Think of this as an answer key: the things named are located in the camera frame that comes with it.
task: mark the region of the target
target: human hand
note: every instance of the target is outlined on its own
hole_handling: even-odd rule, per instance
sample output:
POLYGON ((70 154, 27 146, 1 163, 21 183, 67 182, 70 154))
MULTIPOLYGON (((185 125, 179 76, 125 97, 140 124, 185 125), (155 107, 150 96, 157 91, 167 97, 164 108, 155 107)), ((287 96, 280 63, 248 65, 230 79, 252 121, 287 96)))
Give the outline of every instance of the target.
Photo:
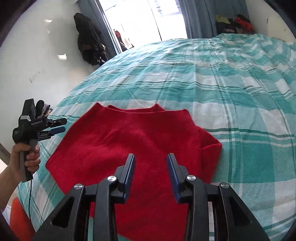
MULTIPOLYGON (((20 172, 20 151, 29 151, 31 146, 26 145, 24 143, 17 143, 13 146, 11 150, 10 163, 8 168, 10 173, 16 183, 19 183, 22 180, 22 175, 20 172)), ((39 169, 40 164, 40 147, 38 145, 35 146, 34 152, 27 155, 27 161, 25 161, 25 166, 29 171, 35 172, 39 169)))

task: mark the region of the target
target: patterned cloth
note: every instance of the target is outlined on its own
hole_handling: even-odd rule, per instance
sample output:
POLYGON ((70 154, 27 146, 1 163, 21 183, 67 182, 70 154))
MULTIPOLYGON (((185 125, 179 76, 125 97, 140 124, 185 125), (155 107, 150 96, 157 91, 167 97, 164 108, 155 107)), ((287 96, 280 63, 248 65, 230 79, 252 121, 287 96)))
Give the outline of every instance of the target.
MULTIPOLYGON (((230 183, 276 241, 295 219, 295 57, 296 43, 259 34, 132 48, 89 75, 50 117, 67 118, 68 130, 95 102, 123 109, 154 103, 166 110, 186 108, 196 125, 223 144, 213 182, 230 183)), ((42 163, 30 206, 35 230, 64 196, 45 168, 64 135, 39 143, 42 163)), ((26 212, 29 187, 30 182, 19 185, 26 212)))

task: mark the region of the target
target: yellow cloth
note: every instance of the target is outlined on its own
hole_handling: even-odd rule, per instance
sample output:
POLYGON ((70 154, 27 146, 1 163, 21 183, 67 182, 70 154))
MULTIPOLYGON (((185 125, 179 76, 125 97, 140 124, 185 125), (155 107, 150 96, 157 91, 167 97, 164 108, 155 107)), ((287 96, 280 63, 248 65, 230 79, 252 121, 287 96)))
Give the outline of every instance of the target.
POLYGON ((222 17, 222 16, 220 16, 219 14, 216 14, 216 21, 217 21, 218 23, 228 23, 228 24, 230 24, 228 18, 226 18, 226 17, 222 17))

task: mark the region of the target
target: sweater sleeve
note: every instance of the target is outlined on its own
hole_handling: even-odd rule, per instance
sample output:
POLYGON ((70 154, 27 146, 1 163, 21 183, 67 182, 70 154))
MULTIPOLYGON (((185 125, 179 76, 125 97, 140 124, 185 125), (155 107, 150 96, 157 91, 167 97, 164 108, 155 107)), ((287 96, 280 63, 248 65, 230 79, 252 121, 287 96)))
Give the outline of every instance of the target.
POLYGON ((210 133, 198 127, 202 149, 201 179, 210 183, 218 164, 222 144, 210 133))

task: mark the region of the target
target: plaid bedsheet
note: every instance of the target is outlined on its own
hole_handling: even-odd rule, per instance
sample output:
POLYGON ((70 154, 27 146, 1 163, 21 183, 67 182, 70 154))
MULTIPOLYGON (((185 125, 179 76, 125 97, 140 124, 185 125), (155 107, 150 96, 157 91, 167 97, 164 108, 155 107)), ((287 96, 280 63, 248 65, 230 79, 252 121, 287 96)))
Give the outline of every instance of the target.
MULTIPOLYGON (((259 34, 132 48, 89 75, 50 116, 67 118, 68 130, 95 102, 123 109, 154 103, 186 108, 196 125, 223 144, 213 182, 230 183, 277 241, 296 213, 295 57, 296 43, 259 34)), ((64 135, 39 143, 42 162, 30 206, 35 230, 64 196, 45 168, 64 135)), ((29 182, 19 185, 19 199, 28 212, 29 182)))

